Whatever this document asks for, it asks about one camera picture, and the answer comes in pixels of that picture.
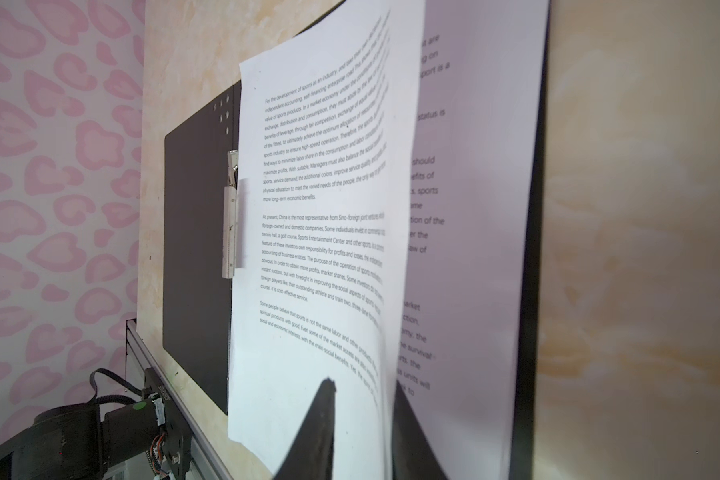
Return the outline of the black and white folder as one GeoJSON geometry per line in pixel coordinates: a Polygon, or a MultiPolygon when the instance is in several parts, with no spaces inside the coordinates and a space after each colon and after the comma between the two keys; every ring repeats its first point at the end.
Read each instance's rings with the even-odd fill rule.
{"type": "MultiPolygon", "coordinates": [[[[542,211],[546,43],[527,217],[509,475],[533,475],[535,348],[542,211]]],[[[227,156],[239,144],[234,84],[165,138],[163,345],[221,409],[228,406],[232,280],[238,241],[222,236],[227,156]]]]}

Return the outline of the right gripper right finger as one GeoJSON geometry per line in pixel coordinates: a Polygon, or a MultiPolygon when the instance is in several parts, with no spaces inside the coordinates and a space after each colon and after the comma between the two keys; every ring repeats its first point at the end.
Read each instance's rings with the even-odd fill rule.
{"type": "Polygon", "coordinates": [[[395,480],[446,480],[400,383],[396,384],[392,425],[395,480]]]}

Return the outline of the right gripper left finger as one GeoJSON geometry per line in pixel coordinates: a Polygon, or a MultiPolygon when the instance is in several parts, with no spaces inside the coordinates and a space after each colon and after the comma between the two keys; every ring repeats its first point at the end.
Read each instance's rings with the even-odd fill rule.
{"type": "Polygon", "coordinates": [[[335,395],[335,382],[324,379],[274,480],[332,479],[335,395]]]}

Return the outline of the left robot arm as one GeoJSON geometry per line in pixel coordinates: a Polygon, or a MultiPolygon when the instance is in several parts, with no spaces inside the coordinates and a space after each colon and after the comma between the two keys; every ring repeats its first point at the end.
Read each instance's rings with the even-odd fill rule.
{"type": "Polygon", "coordinates": [[[0,479],[103,479],[164,432],[162,414],[149,400],[107,413],[101,407],[78,403],[36,416],[0,445],[0,479]]]}

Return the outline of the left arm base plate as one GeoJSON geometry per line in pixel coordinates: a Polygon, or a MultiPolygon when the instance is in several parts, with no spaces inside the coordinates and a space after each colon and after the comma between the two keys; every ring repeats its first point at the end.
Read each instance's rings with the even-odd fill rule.
{"type": "Polygon", "coordinates": [[[155,408],[158,434],[150,447],[150,462],[161,479],[190,479],[192,430],[158,372],[144,371],[145,400],[155,408]]]}

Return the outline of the highlighted paper sheet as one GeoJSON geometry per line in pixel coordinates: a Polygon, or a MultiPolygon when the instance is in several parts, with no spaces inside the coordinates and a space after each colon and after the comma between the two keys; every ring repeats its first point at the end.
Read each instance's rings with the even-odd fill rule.
{"type": "Polygon", "coordinates": [[[426,5],[398,383],[447,479],[509,475],[549,5],[426,5]]]}

